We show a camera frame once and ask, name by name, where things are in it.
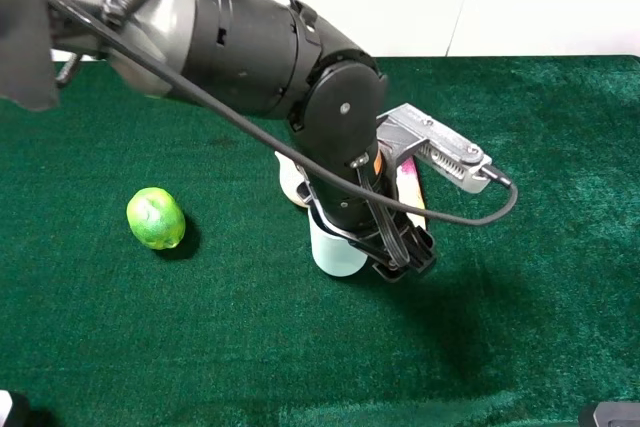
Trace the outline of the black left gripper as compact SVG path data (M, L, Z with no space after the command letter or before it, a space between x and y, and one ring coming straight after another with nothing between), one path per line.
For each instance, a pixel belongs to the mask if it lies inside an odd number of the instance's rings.
M297 147L321 167L368 193L398 198L396 169L387 164L378 141L299 140ZM305 167L301 171L309 191L309 210L317 211L327 231L365 253L365 266L371 264L387 281L397 281L410 271L422 273L433 268L434 239L407 213L348 193Z

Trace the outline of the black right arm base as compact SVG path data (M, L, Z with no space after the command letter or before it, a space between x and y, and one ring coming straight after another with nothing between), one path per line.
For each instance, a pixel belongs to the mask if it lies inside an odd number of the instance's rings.
M578 416L580 427L639 427L640 403L607 401L586 406Z

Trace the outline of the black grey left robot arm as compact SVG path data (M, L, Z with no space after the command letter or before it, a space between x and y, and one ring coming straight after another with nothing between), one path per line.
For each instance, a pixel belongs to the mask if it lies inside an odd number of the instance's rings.
M1 95L58 102L83 57L154 97L286 122L280 154L301 173L312 252L342 277L371 265L394 282L430 271L429 231L400 204L403 156L379 136L387 79L306 4L273 0L1 0Z

